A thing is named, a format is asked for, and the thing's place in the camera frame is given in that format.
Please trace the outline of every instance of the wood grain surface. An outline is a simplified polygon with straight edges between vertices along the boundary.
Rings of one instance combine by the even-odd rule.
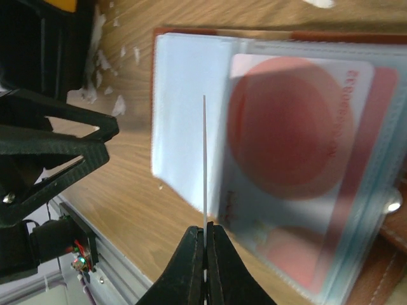
[[[97,100],[88,104],[74,93],[69,103],[111,114],[118,95],[122,95],[127,108],[125,115],[118,116],[120,134],[107,145],[110,162],[68,189],[65,196],[152,281],[161,275],[186,228],[201,226],[203,222],[202,214],[161,185],[150,172],[153,28],[173,25],[407,31],[407,2],[403,0],[337,0],[332,10],[314,8],[301,0],[114,0],[112,3],[112,8],[110,1],[99,3],[101,13],[107,18],[100,49],[118,75],[100,70],[102,84]],[[121,57],[123,47],[126,54]],[[133,48],[140,50],[139,65]],[[104,95],[107,86],[114,90],[110,95]],[[73,134],[92,130],[60,121],[55,127]],[[277,304],[309,304],[251,254],[235,245],[253,277]]]

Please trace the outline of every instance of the bolt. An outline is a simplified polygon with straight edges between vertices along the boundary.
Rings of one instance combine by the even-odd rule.
[[[9,205],[10,203],[13,203],[15,199],[15,194],[14,193],[8,193],[6,196],[3,197],[3,203]]]

